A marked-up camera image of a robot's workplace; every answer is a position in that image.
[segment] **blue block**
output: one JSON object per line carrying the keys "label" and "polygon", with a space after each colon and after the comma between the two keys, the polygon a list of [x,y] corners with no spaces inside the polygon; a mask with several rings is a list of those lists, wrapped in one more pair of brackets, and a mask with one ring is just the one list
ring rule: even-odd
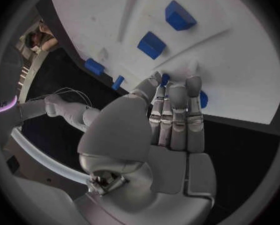
{"label": "blue block", "polygon": [[177,31],[187,30],[197,21],[180,4],[173,0],[166,7],[166,21]]}
{"label": "blue block", "polygon": [[166,84],[168,83],[169,79],[170,79],[169,74],[164,73],[163,76],[162,76],[161,86],[163,86],[163,87],[166,86]]}
{"label": "blue block", "polygon": [[112,85],[112,89],[113,90],[118,90],[118,88],[120,87],[120,85],[123,82],[123,80],[124,80],[124,77],[122,77],[121,75],[118,76],[117,80]]}
{"label": "blue block", "polygon": [[201,91],[200,92],[200,105],[201,105],[202,109],[207,106],[207,102],[208,102],[207,95],[203,91]]}
{"label": "blue block", "polygon": [[85,62],[85,68],[93,72],[94,74],[100,76],[104,71],[104,66],[102,66],[100,63],[96,62],[92,58],[89,58]]}
{"label": "blue block", "polygon": [[163,52],[166,44],[152,32],[148,32],[139,42],[138,49],[155,60]]}

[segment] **person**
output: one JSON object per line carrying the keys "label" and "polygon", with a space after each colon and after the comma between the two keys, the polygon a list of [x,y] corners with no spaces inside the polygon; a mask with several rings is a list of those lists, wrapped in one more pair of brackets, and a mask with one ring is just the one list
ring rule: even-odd
{"label": "person", "polygon": [[28,33],[25,38],[25,46],[30,49],[38,46],[43,51],[49,51],[56,47],[57,44],[57,39],[43,20],[40,20],[39,27],[35,31]]}

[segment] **purple light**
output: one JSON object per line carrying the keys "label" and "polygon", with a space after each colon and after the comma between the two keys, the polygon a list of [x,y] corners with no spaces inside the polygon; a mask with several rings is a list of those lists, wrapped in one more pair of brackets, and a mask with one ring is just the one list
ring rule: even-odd
{"label": "purple light", "polygon": [[18,101],[17,95],[15,96],[14,100],[12,100],[12,102],[10,104],[7,104],[6,106],[0,107],[0,113],[4,112],[8,109],[11,109],[14,105],[16,105]]}

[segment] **blue object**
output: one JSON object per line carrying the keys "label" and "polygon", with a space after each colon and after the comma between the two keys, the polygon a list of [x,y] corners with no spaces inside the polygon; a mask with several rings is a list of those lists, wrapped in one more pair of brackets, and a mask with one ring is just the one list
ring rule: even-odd
{"label": "blue object", "polygon": [[139,42],[138,49],[155,60],[163,52],[166,44],[152,32],[148,32]]}
{"label": "blue object", "polygon": [[112,89],[113,90],[118,90],[118,88],[120,87],[120,85],[123,82],[123,80],[124,80],[124,77],[122,77],[121,75],[118,76],[117,80],[112,85]]}
{"label": "blue object", "polygon": [[104,71],[104,66],[102,66],[100,63],[96,62],[92,58],[86,60],[85,67],[98,76],[100,76]]}
{"label": "blue object", "polygon": [[173,0],[166,7],[166,21],[177,31],[187,30],[197,21],[180,4]]}
{"label": "blue object", "polygon": [[166,84],[168,83],[169,79],[170,79],[169,74],[164,73],[163,76],[162,76],[161,86],[163,86],[163,87],[166,86]]}
{"label": "blue object", "polygon": [[208,102],[207,95],[204,93],[204,91],[200,91],[200,105],[202,109],[207,106],[207,102]]}

